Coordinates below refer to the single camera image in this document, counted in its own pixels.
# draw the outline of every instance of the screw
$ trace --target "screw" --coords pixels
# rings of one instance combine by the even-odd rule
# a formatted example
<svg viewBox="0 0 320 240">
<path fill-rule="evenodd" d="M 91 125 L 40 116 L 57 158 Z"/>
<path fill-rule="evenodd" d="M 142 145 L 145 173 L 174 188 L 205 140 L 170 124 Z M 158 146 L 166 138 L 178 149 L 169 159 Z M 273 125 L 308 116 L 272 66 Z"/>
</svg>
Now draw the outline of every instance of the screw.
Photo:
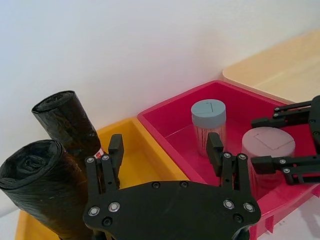
<svg viewBox="0 0 320 240">
<path fill-rule="evenodd" d="M 241 224 L 244 221 L 244 218 L 240 214 L 236 213 L 233 215 L 233 220 L 235 220 L 238 224 Z"/>
<path fill-rule="evenodd" d="M 234 209 L 235 208 L 235 205 L 232 201 L 230 200 L 224 200 L 223 201 L 223 206 L 226 208 L 226 209 Z"/>
<path fill-rule="evenodd" d="M 288 173 L 290 173 L 290 169 L 289 169 L 289 168 L 284 168 L 284 169 L 283 169 L 283 172 L 284 172 L 285 174 L 288 174 Z"/>
<path fill-rule="evenodd" d="M 103 221 L 102 221 L 102 225 L 103 226 L 106 226 L 106 227 L 108 227 L 108 226 L 110 226 L 112 224 L 112 218 L 111 217 L 106 217 L 105 219 L 103 219 Z"/>
<path fill-rule="evenodd" d="M 110 203 L 109 205 L 109 211 L 112 213 L 118 212 L 118 210 L 120 209 L 120 203 L 114 201 L 112 203 Z"/>
<path fill-rule="evenodd" d="M 97 216 L 99 214 L 99 212 L 100 212 L 100 208 L 97 206 L 94 206 L 94 207 L 90 208 L 89 216 L 91 216 L 91 217 Z"/>
<path fill-rule="evenodd" d="M 225 152 L 225 153 L 223 154 L 223 156 L 224 156 L 225 158 L 227 158 L 227 159 L 231 158 L 231 154 L 228 153 L 228 152 Z"/>
<path fill-rule="evenodd" d="M 160 182 L 158 182 L 158 181 L 153 182 L 153 183 L 152 183 L 152 187 L 153 187 L 154 189 L 160 188 Z"/>
<path fill-rule="evenodd" d="M 246 155 L 244 155 L 244 154 L 239 154 L 238 157 L 239 157 L 241 160 L 246 160 L 246 159 L 247 159 Z"/>
<path fill-rule="evenodd" d="M 95 161 L 95 159 L 93 158 L 93 157 L 89 157 L 87 160 L 86 160 L 86 162 L 87 163 L 93 163 Z"/>
<path fill-rule="evenodd" d="M 102 160 L 109 160 L 109 156 L 108 155 L 104 155 L 103 157 L 102 157 Z"/>
<path fill-rule="evenodd" d="M 243 207 L 245 210 L 247 210 L 250 213 L 253 213 L 255 211 L 255 207 L 252 206 L 250 203 L 246 202 L 245 204 L 243 204 Z"/>
<path fill-rule="evenodd" d="M 186 182 L 186 181 L 182 181 L 182 182 L 180 182 L 180 186 L 182 187 L 182 188 L 187 188 L 188 187 L 188 182 Z"/>
</svg>

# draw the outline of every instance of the translucent plastic jar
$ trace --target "translucent plastic jar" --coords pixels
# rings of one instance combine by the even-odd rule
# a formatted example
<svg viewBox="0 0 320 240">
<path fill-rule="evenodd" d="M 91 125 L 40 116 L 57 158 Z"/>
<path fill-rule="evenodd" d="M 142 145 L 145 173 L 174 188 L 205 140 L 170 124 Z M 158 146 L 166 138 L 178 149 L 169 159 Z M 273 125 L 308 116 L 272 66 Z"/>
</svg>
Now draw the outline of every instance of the translucent plastic jar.
<svg viewBox="0 0 320 240">
<path fill-rule="evenodd" d="M 208 133 L 220 135 L 226 145 L 226 105 L 215 99 L 206 99 L 196 102 L 191 108 L 192 123 L 194 126 L 197 147 L 200 155 L 207 157 Z"/>
<path fill-rule="evenodd" d="M 247 131 L 242 138 L 242 152 L 248 156 L 251 193 L 256 200 L 285 181 L 283 174 L 256 174 L 251 163 L 253 157 L 293 157 L 296 143 L 293 137 L 278 128 L 257 127 Z"/>
</svg>

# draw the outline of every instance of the yellow bin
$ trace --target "yellow bin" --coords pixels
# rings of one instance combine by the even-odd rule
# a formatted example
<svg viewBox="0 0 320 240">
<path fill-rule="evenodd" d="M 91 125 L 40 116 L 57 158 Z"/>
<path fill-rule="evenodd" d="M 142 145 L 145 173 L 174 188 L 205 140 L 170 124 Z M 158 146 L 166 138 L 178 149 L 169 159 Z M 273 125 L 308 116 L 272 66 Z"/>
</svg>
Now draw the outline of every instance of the yellow bin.
<svg viewBox="0 0 320 240">
<path fill-rule="evenodd" d="M 120 167 L 121 188 L 152 181 L 187 180 L 156 140 L 136 118 L 129 118 L 98 131 L 104 149 L 113 134 L 122 134 L 124 157 Z M 58 236 L 21 211 L 15 240 L 59 240 Z"/>
</svg>

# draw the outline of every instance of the white wall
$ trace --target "white wall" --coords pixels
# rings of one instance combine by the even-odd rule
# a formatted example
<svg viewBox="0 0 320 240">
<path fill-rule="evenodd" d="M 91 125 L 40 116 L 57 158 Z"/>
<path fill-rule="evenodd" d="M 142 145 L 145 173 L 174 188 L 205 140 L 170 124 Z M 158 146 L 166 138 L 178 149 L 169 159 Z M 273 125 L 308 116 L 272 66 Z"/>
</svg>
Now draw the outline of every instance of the white wall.
<svg viewBox="0 0 320 240">
<path fill-rule="evenodd" d="M 0 0 L 0 163 L 47 138 L 30 109 L 48 95 L 75 90 L 98 129 L 320 27 L 319 10 L 319 0 Z"/>
</svg>

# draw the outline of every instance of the black trash bag roll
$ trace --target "black trash bag roll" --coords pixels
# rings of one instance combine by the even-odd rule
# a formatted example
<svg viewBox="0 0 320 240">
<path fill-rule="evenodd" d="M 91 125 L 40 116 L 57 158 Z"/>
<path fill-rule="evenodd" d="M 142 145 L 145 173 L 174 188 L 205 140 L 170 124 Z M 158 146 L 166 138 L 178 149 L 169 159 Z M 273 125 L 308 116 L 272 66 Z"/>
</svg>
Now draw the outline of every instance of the black trash bag roll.
<svg viewBox="0 0 320 240">
<path fill-rule="evenodd" d="M 86 177 L 61 143 L 41 140 L 15 152 L 0 167 L 0 189 L 62 240 L 91 239 Z"/>
<path fill-rule="evenodd" d="M 62 143 L 84 173 L 85 159 L 103 154 L 98 134 L 74 91 L 49 96 L 32 113 L 53 140 Z"/>
</svg>

